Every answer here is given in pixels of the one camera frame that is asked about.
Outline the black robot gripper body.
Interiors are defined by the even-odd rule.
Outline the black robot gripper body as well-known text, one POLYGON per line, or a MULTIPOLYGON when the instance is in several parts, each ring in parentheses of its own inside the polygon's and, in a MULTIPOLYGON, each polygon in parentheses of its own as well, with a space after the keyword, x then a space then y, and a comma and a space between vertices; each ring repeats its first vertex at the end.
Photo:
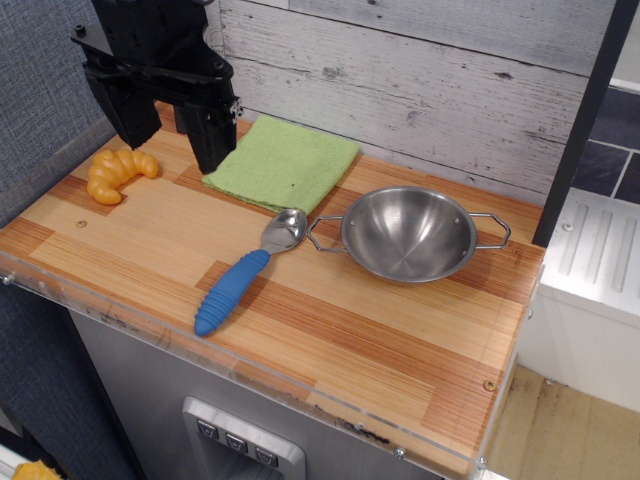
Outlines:
POLYGON ((131 84, 143 95, 183 107, 241 115, 233 68, 204 41, 207 1, 94 1, 96 24, 78 23, 71 38, 100 81, 131 84))

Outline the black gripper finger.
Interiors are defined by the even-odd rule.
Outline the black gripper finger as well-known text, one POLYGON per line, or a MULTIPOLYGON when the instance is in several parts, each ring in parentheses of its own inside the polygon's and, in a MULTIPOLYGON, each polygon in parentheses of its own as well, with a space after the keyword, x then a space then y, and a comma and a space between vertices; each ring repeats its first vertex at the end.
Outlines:
POLYGON ((161 128, 154 100, 128 77, 99 76, 89 69, 85 76, 107 119, 129 147, 141 147, 161 128))
POLYGON ((186 103, 180 118, 181 132, 190 141, 200 172, 214 172, 236 148, 234 115, 224 108, 186 103))

